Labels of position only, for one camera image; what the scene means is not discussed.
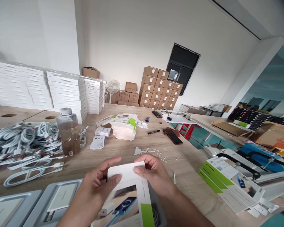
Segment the blue object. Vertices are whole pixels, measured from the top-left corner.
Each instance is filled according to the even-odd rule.
[[[267,150],[266,148],[261,147],[257,144],[254,144],[254,143],[247,143],[239,150],[239,152],[242,152],[245,155],[248,155],[252,151],[265,154],[265,155],[269,156],[269,158],[282,159],[282,156],[275,154],[275,153],[272,153],[271,151]],[[252,162],[252,160],[255,160],[256,162],[260,163],[262,166],[266,166],[266,164],[269,162],[269,158],[265,158],[265,157],[257,155],[257,154],[250,155],[249,158],[250,158],[249,161]],[[271,171],[271,172],[274,172],[274,173],[283,172],[284,166],[282,166],[281,164],[275,163],[275,162],[271,162],[266,167],[266,169]]]

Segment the floor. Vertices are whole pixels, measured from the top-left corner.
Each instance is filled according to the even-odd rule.
[[[171,125],[173,126],[173,128],[175,128],[177,124],[171,123]],[[204,141],[203,139],[207,136],[207,134],[208,134],[207,130],[195,125],[192,132],[192,136],[188,141],[199,150],[203,149],[204,146],[211,144],[220,144],[225,148],[235,149],[234,146],[232,146],[231,144],[227,143],[224,140],[221,140],[219,137],[215,135],[211,135],[207,141]]]

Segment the brown liquid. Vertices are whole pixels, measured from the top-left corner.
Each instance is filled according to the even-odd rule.
[[[70,129],[59,129],[62,141],[63,153],[73,156],[81,150],[78,125]]]

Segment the black marker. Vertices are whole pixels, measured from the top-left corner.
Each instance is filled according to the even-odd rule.
[[[150,135],[150,134],[153,134],[153,133],[159,132],[159,131],[160,131],[160,130],[157,130],[157,131],[149,132],[149,133],[147,133],[147,134]]]

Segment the bottle cap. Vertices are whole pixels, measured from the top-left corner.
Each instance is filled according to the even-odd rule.
[[[70,114],[72,114],[72,109],[71,108],[61,108],[60,114],[61,115],[70,115]]]

